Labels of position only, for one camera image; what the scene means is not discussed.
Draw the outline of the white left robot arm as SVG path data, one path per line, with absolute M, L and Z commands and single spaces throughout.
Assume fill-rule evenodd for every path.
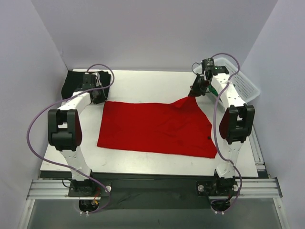
M 68 71 L 61 96 L 64 99 L 58 109 L 48 111 L 48 141 L 65 158 L 70 167 L 70 187 L 89 197 L 97 190 L 91 180 L 92 170 L 85 162 L 81 151 L 82 130 L 79 115 L 90 104 L 107 100 L 111 75 L 105 71 Z

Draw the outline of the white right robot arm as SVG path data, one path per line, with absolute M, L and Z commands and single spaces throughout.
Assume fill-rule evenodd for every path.
M 251 134 L 255 108 L 237 92 L 232 82 L 235 73 L 229 73 L 225 66 L 215 65 L 212 57 L 202 60 L 201 68 L 188 95 L 204 96 L 211 88 L 218 94 L 213 110 L 212 134 L 220 159 L 216 168 L 219 178 L 212 181 L 211 189 L 221 195 L 228 189 L 225 179 L 234 178 L 239 173 L 236 163 L 244 142 Z

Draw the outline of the red t shirt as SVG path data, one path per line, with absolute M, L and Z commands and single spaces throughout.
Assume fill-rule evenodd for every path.
M 97 146 L 215 158 L 211 130 L 194 97 L 171 104 L 106 102 Z

